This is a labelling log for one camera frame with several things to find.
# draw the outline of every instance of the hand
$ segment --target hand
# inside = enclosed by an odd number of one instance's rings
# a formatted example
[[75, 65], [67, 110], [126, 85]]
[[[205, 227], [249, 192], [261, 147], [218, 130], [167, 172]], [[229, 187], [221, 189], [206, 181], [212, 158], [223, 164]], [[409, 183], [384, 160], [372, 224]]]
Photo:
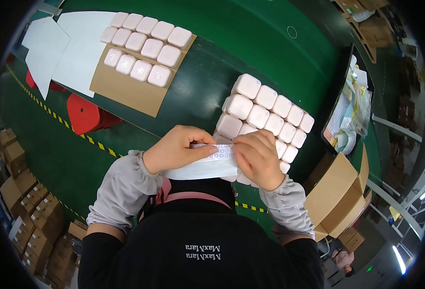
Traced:
[[217, 147], [212, 146], [190, 148], [191, 142], [217, 144], [205, 130], [176, 125], [143, 154], [143, 163], [150, 173], [156, 174], [163, 170], [184, 167], [217, 152]]
[[275, 137], [268, 130], [258, 130], [239, 135], [234, 140], [232, 151], [243, 174], [267, 191], [278, 188], [285, 175], [275, 147]]

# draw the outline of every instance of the worker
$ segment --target worker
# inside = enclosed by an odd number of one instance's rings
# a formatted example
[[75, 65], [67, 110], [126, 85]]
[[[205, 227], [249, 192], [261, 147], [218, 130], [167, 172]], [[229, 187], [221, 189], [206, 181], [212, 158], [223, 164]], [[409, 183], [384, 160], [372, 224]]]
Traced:
[[328, 251], [327, 255], [331, 257], [339, 270], [344, 271], [346, 277], [354, 275], [354, 268], [351, 266], [354, 262], [354, 252], [349, 253], [339, 239], [331, 240], [329, 249], [326, 242], [321, 241], [317, 245], [320, 252]]
[[[273, 134], [258, 130], [234, 142], [239, 168], [259, 185], [276, 222], [277, 242], [236, 214], [230, 182], [162, 177], [217, 151], [206, 131], [177, 125], [107, 171], [89, 206], [79, 288], [323, 288], [304, 189], [281, 172]], [[265, 213], [252, 213], [265, 222]]]

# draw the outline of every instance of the person in pink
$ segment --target person in pink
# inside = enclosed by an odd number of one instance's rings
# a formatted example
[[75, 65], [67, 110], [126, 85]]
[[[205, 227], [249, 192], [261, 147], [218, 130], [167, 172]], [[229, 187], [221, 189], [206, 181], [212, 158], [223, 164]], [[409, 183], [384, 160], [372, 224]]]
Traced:
[[346, 272], [346, 277], [350, 277], [354, 274], [354, 268], [351, 266], [352, 262], [354, 262], [354, 252], [349, 254], [344, 249], [341, 249], [341, 251], [336, 249], [333, 251], [331, 258], [339, 270], [344, 270]]

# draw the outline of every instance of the finger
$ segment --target finger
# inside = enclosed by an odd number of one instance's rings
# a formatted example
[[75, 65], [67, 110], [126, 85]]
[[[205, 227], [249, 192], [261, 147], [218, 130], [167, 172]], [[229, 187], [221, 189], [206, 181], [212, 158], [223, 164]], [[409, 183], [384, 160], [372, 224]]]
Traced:
[[252, 133], [253, 136], [257, 137], [258, 139], [261, 140], [261, 142], [268, 147], [268, 149], [270, 149], [271, 152], [275, 151], [276, 152], [276, 147], [275, 147], [275, 138], [273, 138], [273, 141], [269, 141], [269, 139], [267, 138], [267, 136], [263, 135], [260, 131], [255, 131]]
[[238, 165], [240, 170], [243, 172], [243, 174], [247, 178], [249, 178], [249, 176], [252, 175], [252, 172], [253, 172], [250, 163], [246, 161], [246, 159], [241, 153], [235, 153], [235, 157], [236, 157], [236, 164]]
[[251, 147], [246, 143], [235, 144], [234, 146], [232, 146], [232, 152], [237, 155], [242, 155], [245, 161], [247, 161], [247, 163], [251, 166], [251, 168], [259, 167], [265, 162], [262, 155], [254, 147]]
[[183, 159], [186, 165], [191, 164], [197, 160], [207, 158], [217, 152], [215, 146], [202, 146], [196, 148], [186, 148], [184, 151]]
[[217, 144], [212, 136], [205, 130], [195, 128], [194, 126], [184, 127], [188, 143], [193, 141], [201, 141], [205, 144]]
[[268, 148], [257, 136], [256, 134], [259, 133], [250, 133], [250, 134], [246, 134], [246, 135], [239, 135], [237, 136], [233, 142], [235, 144], [237, 143], [245, 143], [247, 145], [249, 145], [250, 147], [253, 147], [254, 149], [256, 149], [261, 156], [263, 156], [264, 158], [269, 157], [272, 154], [272, 150], [270, 148]]
[[259, 133], [263, 134], [270, 143], [273, 144], [273, 146], [275, 147], [275, 136], [273, 135], [273, 133], [269, 130], [258, 130]]

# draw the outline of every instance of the rounded square box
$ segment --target rounded square box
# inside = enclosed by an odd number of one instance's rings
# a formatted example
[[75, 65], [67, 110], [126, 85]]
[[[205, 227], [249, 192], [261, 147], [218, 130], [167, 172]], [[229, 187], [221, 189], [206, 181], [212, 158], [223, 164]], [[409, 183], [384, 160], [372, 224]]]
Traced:
[[174, 28], [175, 26], [173, 24], [159, 21], [158, 24], [156, 24], [156, 26], [153, 28], [151, 37], [161, 40], [164, 43], [168, 43], [168, 37], [171, 35]]
[[140, 54], [148, 58], [156, 59], [163, 46], [164, 43], [161, 40], [152, 38], [147, 39]]
[[148, 36], [146, 36], [143, 33], [134, 32], [130, 35], [126, 42], [126, 48], [140, 52], [145, 45], [146, 40], [148, 39]]
[[148, 37], [151, 37], [151, 32], [155, 28], [156, 24], [158, 24], [158, 19], [145, 16], [137, 25], [137, 28], [135, 30], [137, 32], [146, 34], [146, 36]]
[[302, 148], [302, 145], [304, 144], [306, 138], [307, 135], [304, 131], [296, 129], [296, 133], [294, 134], [294, 137], [291, 140], [291, 145], [297, 148]]
[[267, 85], [262, 85], [261, 88], [259, 88], [256, 97], [253, 99], [253, 102], [269, 110], [275, 104], [277, 96], [278, 94], [275, 90], [271, 89]]
[[132, 31], [129, 29], [125, 29], [125, 28], [118, 29], [111, 42], [117, 46], [125, 46], [131, 34], [132, 34]]
[[132, 68], [134, 67], [135, 61], [136, 59], [132, 55], [122, 55], [121, 59], [119, 59], [119, 62], [117, 63], [116, 71], [129, 75], [132, 71]]
[[181, 58], [181, 51], [177, 47], [164, 45], [158, 55], [157, 61], [162, 65], [176, 67]]
[[290, 112], [286, 117], [286, 121], [294, 126], [298, 126], [301, 123], [301, 119], [304, 115], [304, 111], [297, 105], [292, 105]]
[[123, 55], [123, 52], [121, 50], [116, 48], [111, 48], [110, 50], [108, 50], [108, 54], [106, 54], [106, 57], [103, 63], [111, 67], [116, 67], [122, 55]]
[[278, 159], [281, 159], [281, 156], [285, 152], [287, 145], [281, 140], [275, 140], [275, 147], [277, 147]]
[[285, 118], [288, 116], [292, 104], [293, 103], [289, 99], [279, 94], [270, 112], [273, 112], [274, 114]]
[[285, 163], [284, 161], [280, 161], [280, 170], [282, 173], [288, 173], [290, 170], [291, 165], [288, 163]]
[[106, 44], [112, 43], [114, 36], [116, 35], [117, 28], [110, 26], [106, 27], [103, 34], [100, 37], [100, 41]]
[[299, 128], [302, 129], [305, 133], [309, 133], [312, 130], [312, 126], [314, 125], [314, 118], [311, 117], [307, 112], [304, 113], [301, 119], [301, 123], [299, 124]]
[[259, 105], [253, 105], [253, 108], [251, 108], [250, 115], [248, 115], [246, 122], [255, 128], [263, 129], [266, 125], [269, 115], [269, 111], [265, 108]]
[[274, 113], [270, 113], [266, 125], [264, 125], [264, 129], [271, 131], [274, 136], [278, 136], [284, 123], [285, 121], [281, 117]]
[[233, 94], [230, 96], [225, 111], [239, 119], [247, 119], [253, 108], [253, 102], [243, 95]]
[[127, 19], [128, 13], [118, 12], [114, 15], [113, 19], [110, 22], [110, 26], [121, 28], [123, 27], [124, 21]]
[[221, 136], [217, 132], [212, 135], [212, 138], [217, 142], [217, 144], [234, 144], [231, 140]]
[[241, 183], [241, 184], [251, 184], [251, 180], [249, 178], [247, 178], [243, 172], [241, 171], [240, 174], [238, 175], [238, 177], [236, 178], [236, 181]]
[[123, 23], [123, 28], [135, 31], [140, 21], [143, 19], [143, 15], [131, 13]]
[[221, 136], [231, 140], [238, 136], [242, 126], [243, 122], [241, 120], [231, 116], [230, 114], [223, 113], [219, 117], [216, 129]]
[[175, 27], [168, 37], [168, 42], [180, 50], [186, 49], [192, 40], [192, 32], [182, 27]]
[[245, 134], [249, 134], [249, 133], [255, 132], [255, 131], [257, 131], [257, 128], [250, 126], [249, 124], [243, 124], [238, 135], [245, 135]]
[[292, 124], [284, 123], [277, 137], [283, 142], [290, 143], [295, 133], [296, 128]]
[[159, 87], [166, 87], [169, 80], [171, 80], [172, 71], [164, 66], [155, 65], [151, 68], [151, 72], [148, 76], [148, 83], [154, 84]]
[[148, 63], [143, 60], [137, 60], [135, 61], [134, 68], [132, 68], [130, 77], [139, 81], [146, 82], [148, 79], [148, 75], [151, 72], [151, 68], [153, 68], [153, 65], [151, 65], [151, 63]]
[[222, 112], [225, 112], [225, 108], [227, 107], [227, 103], [229, 102], [230, 96], [227, 96], [223, 101]]
[[250, 74], [242, 74], [233, 85], [231, 94], [241, 94], [249, 99], [256, 98], [257, 92], [261, 88], [261, 81]]
[[291, 164], [294, 161], [294, 158], [296, 158], [297, 152], [298, 150], [296, 147], [289, 145], [286, 147], [285, 152], [281, 156], [281, 160], [285, 163]]

